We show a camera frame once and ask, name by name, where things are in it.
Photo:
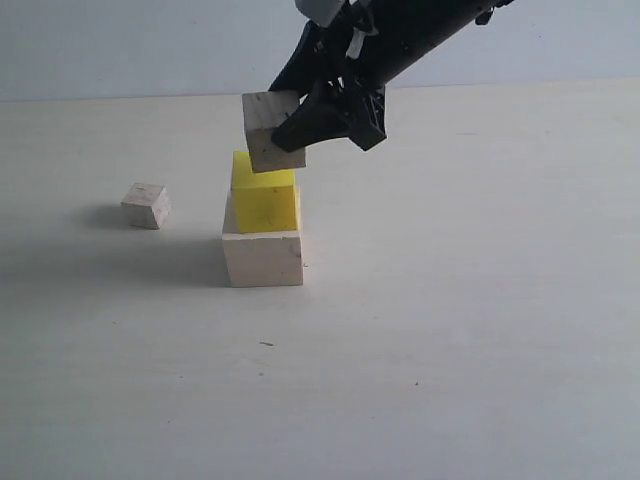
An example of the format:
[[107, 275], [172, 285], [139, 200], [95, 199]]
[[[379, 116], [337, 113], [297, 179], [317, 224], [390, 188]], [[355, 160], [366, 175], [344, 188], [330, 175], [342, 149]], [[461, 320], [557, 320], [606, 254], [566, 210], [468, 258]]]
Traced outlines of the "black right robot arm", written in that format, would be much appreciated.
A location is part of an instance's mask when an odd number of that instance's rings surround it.
[[385, 87], [427, 53], [504, 7], [494, 0], [298, 1], [301, 38], [271, 84], [302, 103], [275, 129], [286, 152], [347, 138], [367, 151], [384, 141]]

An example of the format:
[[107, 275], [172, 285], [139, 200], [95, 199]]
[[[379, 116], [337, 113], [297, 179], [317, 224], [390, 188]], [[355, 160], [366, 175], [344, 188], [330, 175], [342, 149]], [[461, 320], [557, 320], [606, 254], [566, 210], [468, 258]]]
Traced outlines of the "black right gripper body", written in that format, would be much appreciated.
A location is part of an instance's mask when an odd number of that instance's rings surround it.
[[386, 138], [386, 85], [430, 51], [429, 2], [345, 1], [328, 27], [308, 20], [301, 37], [309, 34], [318, 38], [319, 78], [311, 91], [340, 96], [346, 138], [373, 148]]

